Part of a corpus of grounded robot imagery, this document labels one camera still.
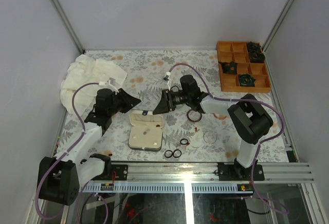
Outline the pale green jade bangle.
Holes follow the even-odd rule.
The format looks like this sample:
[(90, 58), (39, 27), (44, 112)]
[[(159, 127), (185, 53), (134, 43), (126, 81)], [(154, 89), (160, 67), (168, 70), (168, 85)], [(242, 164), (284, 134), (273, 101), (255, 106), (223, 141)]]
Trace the pale green jade bangle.
[(176, 105), (176, 109), (181, 109), (184, 108), (186, 105), (185, 104), (178, 104)]

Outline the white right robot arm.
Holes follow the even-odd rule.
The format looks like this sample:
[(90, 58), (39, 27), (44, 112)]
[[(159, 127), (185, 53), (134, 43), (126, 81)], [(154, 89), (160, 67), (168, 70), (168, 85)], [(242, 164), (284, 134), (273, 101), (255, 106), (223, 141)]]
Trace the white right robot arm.
[(246, 180), (253, 173), (252, 164), (256, 158), (259, 140), (268, 134), (273, 120), (257, 99), (246, 94), (239, 101), (228, 106), (224, 101), (216, 100), (210, 94), (201, 91), (192, 75), (180, 78), (181, 89), (172, 91), (164, 89), (153, 114), (165, 114), (176, 109), (177, 105), (187, 105), (192, 111), (200, 114), (218, 114), (226, 111), (241, 138), (240, 151), (234, 167), (235, 176)]

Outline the cream and navy jewelry box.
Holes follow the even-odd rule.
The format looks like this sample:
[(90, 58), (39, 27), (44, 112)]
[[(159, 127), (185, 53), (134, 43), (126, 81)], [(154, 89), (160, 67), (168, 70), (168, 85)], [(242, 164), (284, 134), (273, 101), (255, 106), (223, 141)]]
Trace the cream and navy jewelry box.
[(162, 147), (163, 115), (154, 115), (149, 110), (132, 110), (129, 113), (132, 125), (128, 146), (132, 150), (158, 152)]

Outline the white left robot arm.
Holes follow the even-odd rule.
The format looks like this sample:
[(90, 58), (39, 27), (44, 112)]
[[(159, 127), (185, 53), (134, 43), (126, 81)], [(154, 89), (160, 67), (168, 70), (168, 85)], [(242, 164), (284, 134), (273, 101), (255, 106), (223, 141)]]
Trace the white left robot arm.
[(81, 135), (67, 144), (61, 153), (44, 157), (39, 164), (36, 200), (71, 205), (81, 187), (90, 180), (107, 180), (114, 175), (111, 158), (94, 153), (87, 155), (89, 148), (108, 130), (116, 113), (128, 113), (141, 103), (122, 88), (114, 92), (100, 89), (92, 110), (82, 120)]

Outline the dark purple bangle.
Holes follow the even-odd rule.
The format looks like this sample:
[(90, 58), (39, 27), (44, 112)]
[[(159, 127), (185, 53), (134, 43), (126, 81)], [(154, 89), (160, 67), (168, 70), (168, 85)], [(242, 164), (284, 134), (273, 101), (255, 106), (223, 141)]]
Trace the dark purple bangle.
[(197, 111), (189, 110), (187, 112), (187, 119), (192, 123), (197, 123), (202, 119), (202, 114)]

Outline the black bangle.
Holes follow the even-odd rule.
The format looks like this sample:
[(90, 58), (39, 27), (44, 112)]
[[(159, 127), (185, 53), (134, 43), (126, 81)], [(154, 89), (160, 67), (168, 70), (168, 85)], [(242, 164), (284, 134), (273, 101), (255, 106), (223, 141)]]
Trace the black bangle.
[(177, 85), (174, 85), (170, 88), (170, 91), (171, 92), (179, 92), (179, 91), (181, 91), (181, 89)]

